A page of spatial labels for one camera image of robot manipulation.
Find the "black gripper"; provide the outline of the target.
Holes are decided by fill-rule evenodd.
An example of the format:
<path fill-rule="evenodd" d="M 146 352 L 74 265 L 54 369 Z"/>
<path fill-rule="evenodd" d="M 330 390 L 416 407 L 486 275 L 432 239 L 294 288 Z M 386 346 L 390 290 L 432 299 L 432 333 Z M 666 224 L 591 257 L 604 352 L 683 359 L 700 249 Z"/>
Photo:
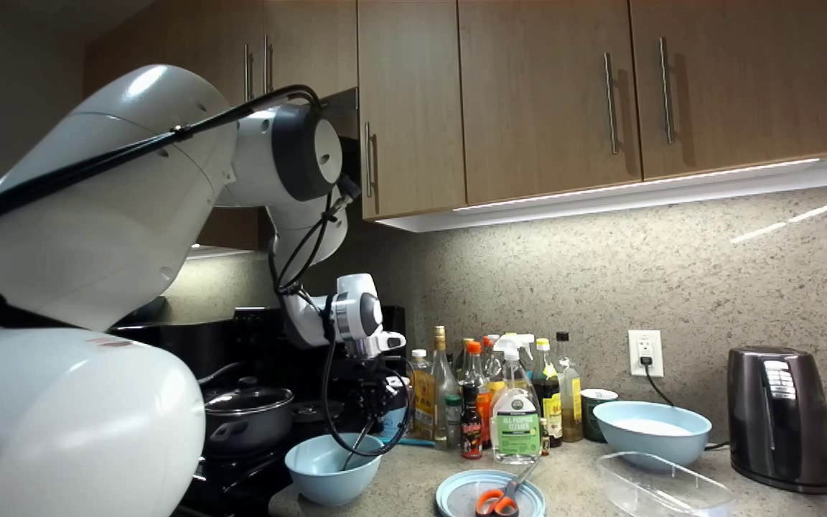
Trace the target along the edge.
<path fill-rule="evenodd" d="M 395 435 L 412 398 L 407 368 L 399 356 L 380 356 L 359 368 L 353 407 L 374 435 Z"/>

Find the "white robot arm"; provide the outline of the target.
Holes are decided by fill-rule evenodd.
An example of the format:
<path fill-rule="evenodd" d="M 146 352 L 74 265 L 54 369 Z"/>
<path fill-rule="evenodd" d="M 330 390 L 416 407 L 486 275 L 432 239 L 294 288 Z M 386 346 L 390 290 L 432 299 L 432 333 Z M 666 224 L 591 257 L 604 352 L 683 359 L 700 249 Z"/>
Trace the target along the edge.
<path fill-rule="evenodd" d="M 244 104 L 152 64 L 80 101 L 0 177 L 0 517 L 169 517 L 206 405 L 169 351 L 116 323 L 181 273 L 219 207 L 261 207 L 290 328 L 374 362 L 405 344 L 377 283 L 290 288 L 344 239 L 341 141 L 304 82 Z"/>

